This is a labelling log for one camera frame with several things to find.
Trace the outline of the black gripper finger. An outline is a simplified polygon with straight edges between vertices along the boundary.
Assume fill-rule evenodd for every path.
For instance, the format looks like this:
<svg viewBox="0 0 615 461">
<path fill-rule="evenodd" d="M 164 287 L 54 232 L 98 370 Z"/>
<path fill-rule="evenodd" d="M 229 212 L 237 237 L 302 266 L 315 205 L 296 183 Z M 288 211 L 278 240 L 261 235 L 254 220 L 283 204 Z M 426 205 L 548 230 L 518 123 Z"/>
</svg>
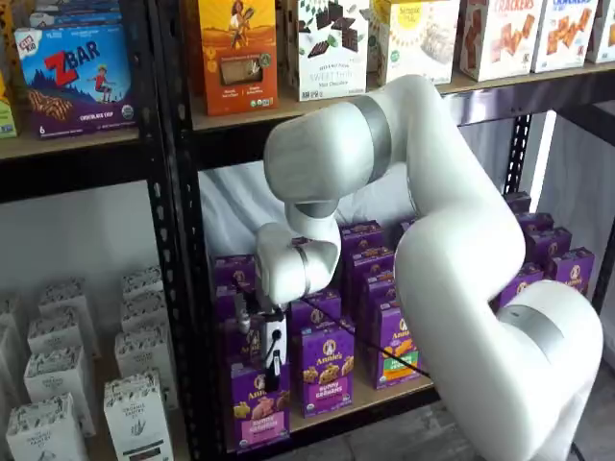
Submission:
<svg viewBox="0 0 615 461">
<path fill-rule="evenodd" d="M 281 376 L 281 357 L 279 352 L 273 352 L 265 374 L 265 390 L 278 391 Z"/>
</svg>

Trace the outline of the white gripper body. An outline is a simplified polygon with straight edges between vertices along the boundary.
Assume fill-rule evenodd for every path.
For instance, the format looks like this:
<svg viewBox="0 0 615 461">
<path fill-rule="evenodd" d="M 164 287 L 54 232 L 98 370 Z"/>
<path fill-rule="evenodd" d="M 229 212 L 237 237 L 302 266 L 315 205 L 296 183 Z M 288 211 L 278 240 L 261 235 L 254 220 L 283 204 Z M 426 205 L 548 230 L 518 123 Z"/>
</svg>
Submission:
<svg viewBox="0 0 615 461">
<path fill-rule="evenodd" d="M 280 309 L 262 315 L 261 324 L 261 358 L 265 369 L 270 364 L 273 352 L 279 352 L 281 366 L 286 363 L 287 329 L 286 315 Z"/>
</svg>

